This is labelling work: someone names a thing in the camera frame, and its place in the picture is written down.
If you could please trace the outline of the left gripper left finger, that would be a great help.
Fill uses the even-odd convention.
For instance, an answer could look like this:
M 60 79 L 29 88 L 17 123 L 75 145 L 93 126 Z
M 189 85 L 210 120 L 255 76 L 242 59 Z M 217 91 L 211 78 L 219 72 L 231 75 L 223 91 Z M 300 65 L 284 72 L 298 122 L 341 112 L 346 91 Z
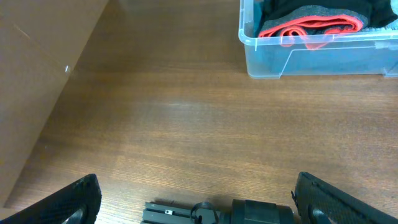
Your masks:
M 37 203 L 1 220 L 1 224 L 94 223 L 101 206 L 95 174 L 88 174 Z

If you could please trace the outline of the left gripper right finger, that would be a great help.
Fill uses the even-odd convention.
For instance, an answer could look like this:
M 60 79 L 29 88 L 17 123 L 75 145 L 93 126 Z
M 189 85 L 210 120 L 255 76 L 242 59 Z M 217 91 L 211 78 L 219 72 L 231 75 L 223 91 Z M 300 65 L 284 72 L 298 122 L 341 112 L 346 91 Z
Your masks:
M 397 219 L 308 172 L 300 172 L 292 198 L 302 223 L 397 224 Z

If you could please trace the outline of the black shorts red grey waistband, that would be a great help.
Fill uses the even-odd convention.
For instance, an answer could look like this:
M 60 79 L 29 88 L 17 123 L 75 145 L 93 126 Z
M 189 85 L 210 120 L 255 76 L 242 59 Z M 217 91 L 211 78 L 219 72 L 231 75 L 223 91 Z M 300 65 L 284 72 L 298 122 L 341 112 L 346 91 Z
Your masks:
M 254 1 L 256 38 L 350 34 L 371 23 L 372 1 L 389 0 L 270 0 Z

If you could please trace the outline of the light grey jeans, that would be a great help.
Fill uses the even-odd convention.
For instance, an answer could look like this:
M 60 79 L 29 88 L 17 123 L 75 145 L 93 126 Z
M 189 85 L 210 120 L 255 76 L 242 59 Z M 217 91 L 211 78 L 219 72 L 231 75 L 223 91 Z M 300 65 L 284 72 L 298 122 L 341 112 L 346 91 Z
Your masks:
M 397 30 L 397 0 L 372 1 L 371 23 L 362 32 Z

